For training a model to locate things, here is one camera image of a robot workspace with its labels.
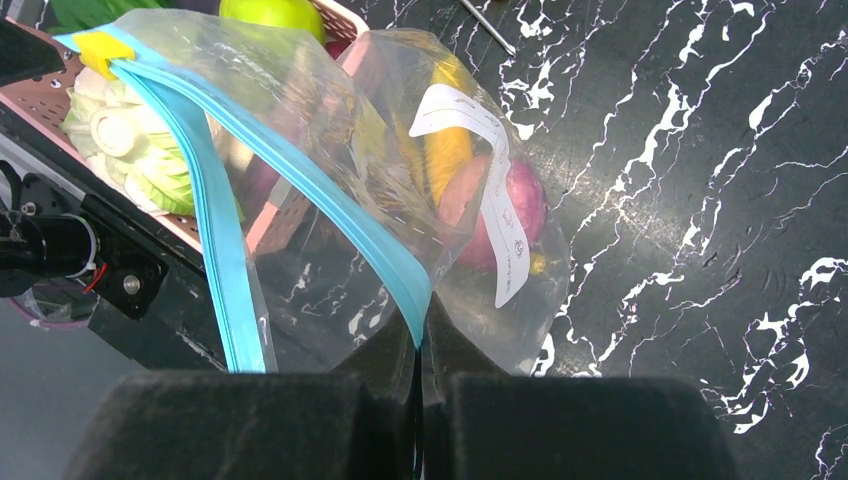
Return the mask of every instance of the gray floor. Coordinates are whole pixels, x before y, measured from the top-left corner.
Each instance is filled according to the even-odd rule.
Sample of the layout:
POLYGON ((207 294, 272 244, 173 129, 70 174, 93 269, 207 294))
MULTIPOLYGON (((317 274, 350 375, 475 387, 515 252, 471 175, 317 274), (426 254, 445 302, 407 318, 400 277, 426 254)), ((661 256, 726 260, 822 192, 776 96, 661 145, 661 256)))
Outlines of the gray floor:
POLYGON ((89 330, 31 327, 0 299, 0 479, 60 478, 99 399, 141 370, 89 330))

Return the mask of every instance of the white label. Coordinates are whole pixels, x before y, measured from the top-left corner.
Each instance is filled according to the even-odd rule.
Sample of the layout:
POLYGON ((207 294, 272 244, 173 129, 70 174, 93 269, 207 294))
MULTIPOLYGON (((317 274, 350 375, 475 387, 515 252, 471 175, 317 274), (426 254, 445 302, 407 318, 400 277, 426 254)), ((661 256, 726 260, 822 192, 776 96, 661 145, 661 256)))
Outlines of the white label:
POLYGON ((506 190, 506 175, 512 166, 506 129, 497 117, 468 95, 448 85, 432 85, 424 92, 409 136, 420 137, 451 127, 463 127, 481 136, 494 152, 480 210, 495 251, 498 266, 495 307, 501 308, 530 275, 527 235, 506 190))

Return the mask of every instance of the black cylinder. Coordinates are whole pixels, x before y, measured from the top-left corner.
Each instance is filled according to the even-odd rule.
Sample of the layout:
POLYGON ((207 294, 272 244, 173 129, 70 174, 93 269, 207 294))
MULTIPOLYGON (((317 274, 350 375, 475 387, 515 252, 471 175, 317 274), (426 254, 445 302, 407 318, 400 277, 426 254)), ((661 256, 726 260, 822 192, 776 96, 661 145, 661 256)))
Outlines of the black cylinder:
POLYGON ((96 236, 80 217, 22 216, 15 225, 4 227, 11 230, 0 242, 0 269, 41 278, 73 277, 87 271, 94 260, 96 236))

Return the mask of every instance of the red wire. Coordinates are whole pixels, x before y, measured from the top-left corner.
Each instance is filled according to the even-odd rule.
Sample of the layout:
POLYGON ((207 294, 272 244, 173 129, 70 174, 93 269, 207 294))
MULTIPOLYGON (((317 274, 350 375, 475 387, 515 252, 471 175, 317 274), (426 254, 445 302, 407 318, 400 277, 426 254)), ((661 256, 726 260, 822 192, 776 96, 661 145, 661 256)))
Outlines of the red wire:
POLYGON ((83 290, 82 293, 89 293, 94 289, 95 286, 97 286, 97 282, 99 282, 100 279, 103 278, 103 274, 106 273, 107 266, 108 265, 104 263, 102 267, 94 271, 94 278, 91 279, 91 283, 89 283, 85 287, 85 290, 83 290))

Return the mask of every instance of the metal rod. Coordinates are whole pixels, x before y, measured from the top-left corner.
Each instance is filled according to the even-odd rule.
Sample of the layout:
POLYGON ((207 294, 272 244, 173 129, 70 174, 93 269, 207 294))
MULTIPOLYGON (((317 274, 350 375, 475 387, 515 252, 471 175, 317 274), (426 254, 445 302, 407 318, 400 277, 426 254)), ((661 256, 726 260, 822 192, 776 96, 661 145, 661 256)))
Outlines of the metal rod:
POLYGON ((501 35, 500 32, 498 32, 498 30, 494 27, 494 25, 492 25, 489 20, 487 20, 486 17, 483 16, 483 13, 480 12, 480 10, 477 10, 477 7, 472 5, 470 0, 459 1, 465 6, 465 8, 471 13, 471 15, 474 15, 474 18, 476 18, 477 21, 480 22, 481 25, 483 25, 483 28, 485 28, 490 35, 495 37, 495 40, 497 40, 497 42, 500 43, 502 47, 504 47, 506 53, 509 54, 510 57, 514 57, 515 47, 513 47, 512 44, 510 44, 506 41, 505 38, 503 38, 503 35, 501 35))

